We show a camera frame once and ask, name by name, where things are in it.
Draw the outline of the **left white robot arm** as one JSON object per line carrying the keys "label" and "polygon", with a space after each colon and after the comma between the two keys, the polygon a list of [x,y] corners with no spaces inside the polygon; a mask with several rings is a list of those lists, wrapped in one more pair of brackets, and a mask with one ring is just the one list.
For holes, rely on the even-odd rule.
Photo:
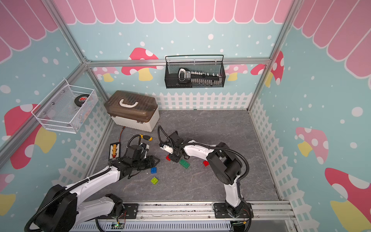
{"label": "left white robot arm", "polygon": [[53,186],[24,230],[31,232],[34,224],[37,232],[68,232],[73,226],[100,216],[125,217],[128,211],[118,196],[107,194],[89,202],[87,198],[125,177],[133,177],[135,170],[155,168],[160,160],[147,154],[147,144],[127,147],[124,156],[121,156],[121,147],[120,143],[110,145],[108,165],[101,171],[64,187]]}

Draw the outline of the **lime green lego brick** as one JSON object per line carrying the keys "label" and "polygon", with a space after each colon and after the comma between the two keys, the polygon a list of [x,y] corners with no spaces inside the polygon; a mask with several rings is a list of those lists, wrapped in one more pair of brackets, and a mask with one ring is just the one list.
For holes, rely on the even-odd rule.
{"label": "lime green lego brick", "polygon": [[153,185],[156,185],[158,182],[159,182],[159,180],[158,180],[156,177],[153,177],[153,178],[151,179],[151,183],[152,183]]}

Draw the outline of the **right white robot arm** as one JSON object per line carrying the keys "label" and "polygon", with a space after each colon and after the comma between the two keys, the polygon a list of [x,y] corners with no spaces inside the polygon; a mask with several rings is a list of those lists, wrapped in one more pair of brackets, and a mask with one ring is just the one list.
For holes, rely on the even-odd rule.
{"label": "right white robot arm", "polygon": [[174,162],[180,162],[181,157],[196,157],[208,162],[216,178],[224,185],[225,211],[233,218],[251,213],[240,189],[240,181],[249,173],[249,163],[243,155],[230,149],[225,143],[206,145],[185,140],[177,131],[167,136],[166,141],[160,141],[159,146],[169,153],[169,159]]}

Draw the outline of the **dark green long lego brick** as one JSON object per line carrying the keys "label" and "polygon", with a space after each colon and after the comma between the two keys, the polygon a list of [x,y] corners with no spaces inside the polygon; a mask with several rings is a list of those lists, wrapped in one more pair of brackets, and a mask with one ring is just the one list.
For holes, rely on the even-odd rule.
{"label": "dark green long lego brick", "polygon": [[181,159],[181,160],[179,161],[179,164],[180,164],[181,166],[183,166],[185,169],[188,169],[188,168],[190,167],[190,164],[189,164],[186,160],[184,160],[184,159]]}

